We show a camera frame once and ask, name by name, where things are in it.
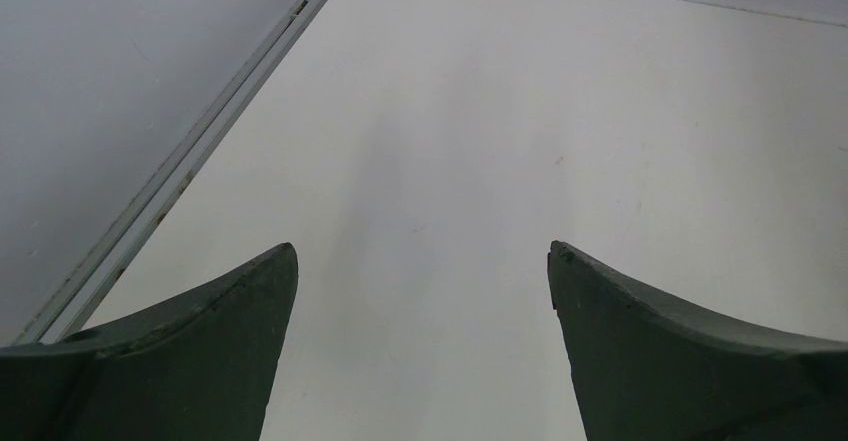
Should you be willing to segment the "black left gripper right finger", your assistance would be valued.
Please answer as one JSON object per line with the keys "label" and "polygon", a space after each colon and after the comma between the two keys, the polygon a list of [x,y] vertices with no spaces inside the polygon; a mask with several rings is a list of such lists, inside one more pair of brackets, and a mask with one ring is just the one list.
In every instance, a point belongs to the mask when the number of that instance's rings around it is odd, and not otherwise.
{"label": "black left gripper right finger", "polygon": [[843,440],[847,346],[726,316],[551,244],[590,440]]}

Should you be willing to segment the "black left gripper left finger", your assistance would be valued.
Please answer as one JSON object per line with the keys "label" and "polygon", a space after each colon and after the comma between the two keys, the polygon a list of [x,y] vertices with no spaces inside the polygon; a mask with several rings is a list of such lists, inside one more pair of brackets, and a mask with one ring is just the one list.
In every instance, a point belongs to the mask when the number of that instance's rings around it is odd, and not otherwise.
{"label": "black left gripper left finger", "polygon": [[1,351],[5,440],[256,440],[298,285],[288,243],[131,315]]}

